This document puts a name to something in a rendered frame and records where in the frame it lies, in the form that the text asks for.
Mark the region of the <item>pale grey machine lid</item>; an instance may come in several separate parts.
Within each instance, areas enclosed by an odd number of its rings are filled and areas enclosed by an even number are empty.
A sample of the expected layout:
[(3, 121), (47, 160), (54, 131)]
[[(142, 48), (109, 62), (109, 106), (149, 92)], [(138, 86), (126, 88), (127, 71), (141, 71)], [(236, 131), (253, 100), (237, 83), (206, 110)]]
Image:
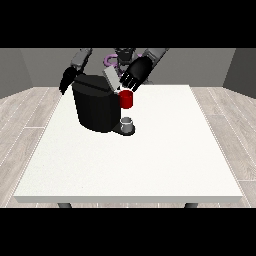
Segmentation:
[(113, 66), (109, 66), (102, 71), (104, 77), (112, 91), (116, 91), (120, 87), (119, 77)]

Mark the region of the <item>red pod holder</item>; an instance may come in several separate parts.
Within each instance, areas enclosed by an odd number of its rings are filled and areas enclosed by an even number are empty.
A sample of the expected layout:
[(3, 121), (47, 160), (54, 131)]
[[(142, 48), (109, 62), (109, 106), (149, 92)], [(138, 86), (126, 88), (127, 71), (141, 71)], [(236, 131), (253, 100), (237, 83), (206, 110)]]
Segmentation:
[(119, 93), (120, 107), (123, 109), (129, 109), (133, 106), (133, 92), (130, 90), (122, 90)]

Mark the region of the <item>black coffee machine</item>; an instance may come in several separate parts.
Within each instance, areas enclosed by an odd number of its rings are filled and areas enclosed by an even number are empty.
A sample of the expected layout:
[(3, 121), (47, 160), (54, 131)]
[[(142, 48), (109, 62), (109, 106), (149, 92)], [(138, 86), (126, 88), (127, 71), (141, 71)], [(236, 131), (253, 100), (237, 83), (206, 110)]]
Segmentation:
[(111, 90), (104, 76), (80, 74), (72, 84), (72, 91), (82, 126), (100, 133), (116, 132), (123, 136), (135, 133), (134, 125), (124, 131), (120, 97)]

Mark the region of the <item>small grey cup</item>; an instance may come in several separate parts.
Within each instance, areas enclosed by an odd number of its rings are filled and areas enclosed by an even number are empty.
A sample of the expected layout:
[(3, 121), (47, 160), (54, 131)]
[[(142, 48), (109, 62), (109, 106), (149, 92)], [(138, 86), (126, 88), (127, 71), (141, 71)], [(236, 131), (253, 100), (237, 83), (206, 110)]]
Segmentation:
[(133, 129), (133, 121), (130, 117), (123, 117), (121, 120), (120, 120), (120, 123), (121, 123), (121, 130), (124, 132), (124, 133), (129, 133), (132, 131)]

